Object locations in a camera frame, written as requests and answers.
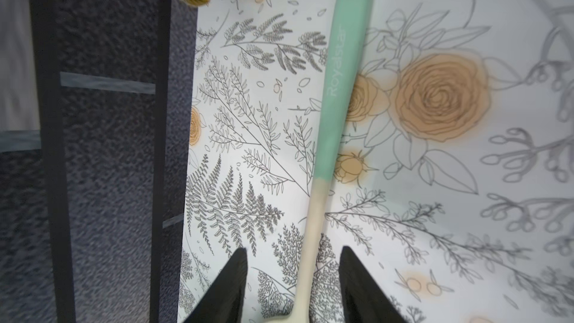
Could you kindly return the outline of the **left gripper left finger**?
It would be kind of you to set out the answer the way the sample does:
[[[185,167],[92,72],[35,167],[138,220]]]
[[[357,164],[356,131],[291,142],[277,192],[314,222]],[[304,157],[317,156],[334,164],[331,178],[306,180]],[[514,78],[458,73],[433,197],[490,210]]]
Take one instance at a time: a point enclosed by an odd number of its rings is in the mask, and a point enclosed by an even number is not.
[[[245,301],[248,254],[238,248],[184,323],[239,323]]]

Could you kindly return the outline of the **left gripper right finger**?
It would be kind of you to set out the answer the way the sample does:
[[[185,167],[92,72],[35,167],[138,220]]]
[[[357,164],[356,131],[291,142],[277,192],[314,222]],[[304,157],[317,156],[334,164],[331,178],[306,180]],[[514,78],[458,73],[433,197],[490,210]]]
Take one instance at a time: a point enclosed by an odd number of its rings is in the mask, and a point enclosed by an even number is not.
[[[339,281],[346,323],[405,323],[354,251],[344,246]]]

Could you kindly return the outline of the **green handle cream scraper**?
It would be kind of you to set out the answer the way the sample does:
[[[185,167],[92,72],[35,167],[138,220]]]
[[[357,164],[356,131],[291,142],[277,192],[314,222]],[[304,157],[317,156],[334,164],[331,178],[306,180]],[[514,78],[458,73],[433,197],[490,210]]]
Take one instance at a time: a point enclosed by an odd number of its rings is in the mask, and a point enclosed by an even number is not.
[[[310,299],[324,214],[348,107],[363,55],[372,0],[336,0],[328,43],[317,152],[293,308],[273,322],[309,322]]]

